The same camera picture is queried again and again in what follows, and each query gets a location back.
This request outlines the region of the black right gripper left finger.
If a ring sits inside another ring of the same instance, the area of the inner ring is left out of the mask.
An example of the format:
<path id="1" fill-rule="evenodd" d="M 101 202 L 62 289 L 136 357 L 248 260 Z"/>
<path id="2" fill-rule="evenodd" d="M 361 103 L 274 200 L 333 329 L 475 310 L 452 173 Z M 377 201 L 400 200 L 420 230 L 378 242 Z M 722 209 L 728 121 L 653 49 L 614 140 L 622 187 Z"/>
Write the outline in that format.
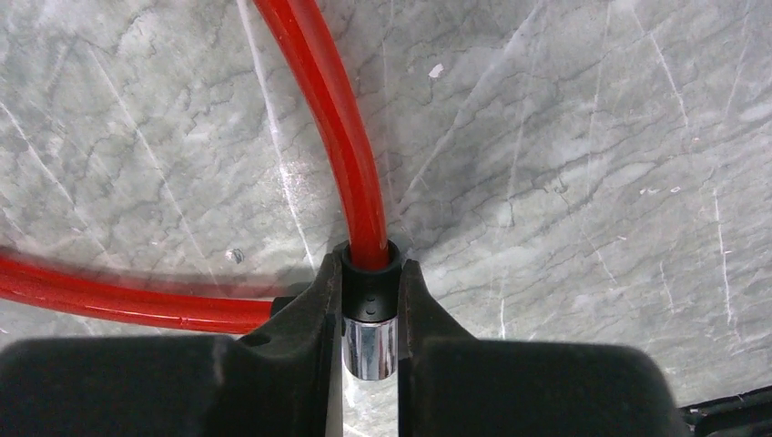
<path id="1" fill-rule="evenodd" d="M 71 337 L 1 354 L 4 436 L 340 436 L 342 263 L 227 335 Z"/>

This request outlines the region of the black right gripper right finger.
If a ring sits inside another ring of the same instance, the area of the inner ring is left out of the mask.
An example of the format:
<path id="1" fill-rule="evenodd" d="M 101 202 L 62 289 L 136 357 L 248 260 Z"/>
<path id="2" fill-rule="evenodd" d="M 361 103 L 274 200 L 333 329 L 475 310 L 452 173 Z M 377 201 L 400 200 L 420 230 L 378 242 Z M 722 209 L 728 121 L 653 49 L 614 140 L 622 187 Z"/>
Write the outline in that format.
<path id="1" fill-rule="evenodd" d="M 619 345 L 483 340 L 407 261 L 399 286 L 402 436 L 685 436 L 654 361 Z"/>

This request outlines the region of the red cable lock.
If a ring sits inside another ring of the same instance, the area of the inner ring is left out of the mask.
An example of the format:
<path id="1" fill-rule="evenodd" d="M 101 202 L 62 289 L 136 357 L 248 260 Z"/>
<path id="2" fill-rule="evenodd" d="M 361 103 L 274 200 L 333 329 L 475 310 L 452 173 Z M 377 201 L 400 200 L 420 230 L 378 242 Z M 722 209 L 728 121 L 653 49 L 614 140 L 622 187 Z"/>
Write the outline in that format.
<path id="1" fill-rule="evenodd" d="M 365 381 L 397 367 L 398 248 L 388 238 L 370 141 L 330 30 L 313 1 L 256 4 L 314 116 L 349 232 L 343 248 L 342 357 Z M 248 333 L 277 301 L 228 300 L 138 290 L 2 258 L 4 300 L 102 320 L 179 330 Z"/>

